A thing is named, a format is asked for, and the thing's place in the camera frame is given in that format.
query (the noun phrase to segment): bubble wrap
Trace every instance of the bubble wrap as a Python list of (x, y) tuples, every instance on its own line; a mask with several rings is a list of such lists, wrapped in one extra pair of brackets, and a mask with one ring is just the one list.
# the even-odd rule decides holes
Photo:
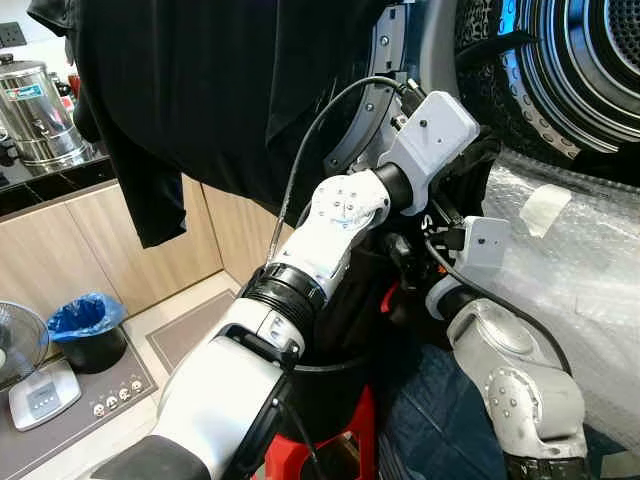
[(483, 207), (512, 228), (492, 290), (557, 337), (587, 423), (640, 454), (640, 190), (506, 151)]

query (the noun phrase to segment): blue plastic bag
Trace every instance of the blue plastic bag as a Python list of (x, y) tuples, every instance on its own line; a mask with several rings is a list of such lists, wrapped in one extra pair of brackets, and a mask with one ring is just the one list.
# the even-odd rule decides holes
[(93, 337), (117, 327), (127, 316), (127, 309), (103, 293), (90, 293), (59, 308), (47, 321), (53, 342), (71, 342)]

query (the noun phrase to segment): fan base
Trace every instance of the fan base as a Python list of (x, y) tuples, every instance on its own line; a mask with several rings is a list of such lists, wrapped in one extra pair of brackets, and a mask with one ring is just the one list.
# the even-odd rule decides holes
[(9, 390), (13, 423), (21, 432), (59, 415), (80, 398), (80, 386), (66, 360), (36, 370)]

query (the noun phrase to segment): red plastic stool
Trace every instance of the red plastic stool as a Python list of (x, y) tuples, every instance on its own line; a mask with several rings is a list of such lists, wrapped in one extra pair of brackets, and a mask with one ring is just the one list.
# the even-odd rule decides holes
[[(360, 451), (358, 480), (375, 480), (374, 418), (373, 395), (369, 386), (365, 386), (349, 425), (339, 435), (317, 443), (316, 448), (320, 450), (338, 436), (351, 432), (358, 441)], [(309, 448), (304, 443), (297, 443), (276, 435), (265, 456), (266, 480), (299, 480), (307, 458), (309, 458)]]

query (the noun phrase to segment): electrical outlet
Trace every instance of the electrical outlet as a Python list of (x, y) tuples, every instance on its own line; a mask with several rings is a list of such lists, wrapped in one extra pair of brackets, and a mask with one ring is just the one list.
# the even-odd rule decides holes
[(0, 47), (17, 47), (26, 44), (18, 22), (0, 23)]

